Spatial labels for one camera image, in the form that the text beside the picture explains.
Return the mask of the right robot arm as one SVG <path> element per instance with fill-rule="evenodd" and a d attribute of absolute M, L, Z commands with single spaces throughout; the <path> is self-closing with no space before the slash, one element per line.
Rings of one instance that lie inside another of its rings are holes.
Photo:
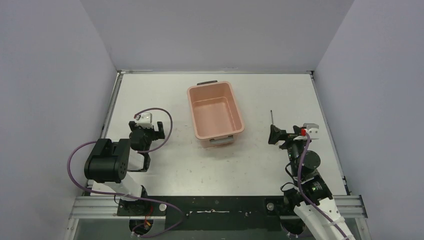
<path fill-rule="evenodd" d="M 268 144 L 281 142 L 279 149 L 287 151 L 289 162 L 284 169 L 292 187 L 281 187 L 282 198 L 267 199 L 265 207 L 269 215 L 299 217 L 297 223 L 281 223 L 289 235 L 298 236 L 307 229 L 316 240 L 353 240 L 354 235 L 318 171 L 321 158 L 309 149 L 312 141 L 319 138 L 320 127 L 315 123 L 294 125 L 292 132 L 270 125 Z"/>

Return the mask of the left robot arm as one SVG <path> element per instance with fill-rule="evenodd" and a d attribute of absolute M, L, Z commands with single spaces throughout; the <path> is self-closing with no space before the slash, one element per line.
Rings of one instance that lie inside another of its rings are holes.
<path fill-rule="evenodd" d="M 96 141 L 84 166 L 88 180 L 102 183 L 115 193 L 123 193 L 118 203 L 119 216 L 145 216 L 153 211 L 153 203 L 147 201 L 146 188 L 135 182 L 130 172 L 147 172 L 153 141 L 165 139 L 163 123 L 152 124 L 130 121 L 130 134 L 113 142 L 109 138 Z"/>

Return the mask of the pink plastic bin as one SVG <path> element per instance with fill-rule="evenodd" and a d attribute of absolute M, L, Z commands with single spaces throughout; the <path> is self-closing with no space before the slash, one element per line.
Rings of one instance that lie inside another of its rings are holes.
<path fill-rule="evenodd" d="M 245 130 L 230 82 L 199 82 L 188 88 L 187 98 L 194 135 L 203 148 L 232 144 Z"/>

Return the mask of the aluminium front rail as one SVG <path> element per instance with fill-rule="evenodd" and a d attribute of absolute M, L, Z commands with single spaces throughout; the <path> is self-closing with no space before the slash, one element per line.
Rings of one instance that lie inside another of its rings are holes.
<path fill-rule="evenodd" d="M 336 195 L 334 197 L 339 213 L 346 219 L 367 218 L 366 208 L 359 195 Z M 69 219 L 128 219 L 141 220 L 140 216 L 118 215 L 119 206 L 112 196 L 76 197 Z"/>

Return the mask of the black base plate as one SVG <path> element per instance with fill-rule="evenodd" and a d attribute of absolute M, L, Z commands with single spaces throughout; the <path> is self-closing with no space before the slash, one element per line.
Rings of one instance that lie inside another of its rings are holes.
<path fill-rule="evenodd" d="M 294 205 L 283 196 L 154 196 L 154 202 L 120 200 L 119 217 L 165 218 L 165 227 L 182 220 L 175 231 L 305 231 Z"/>

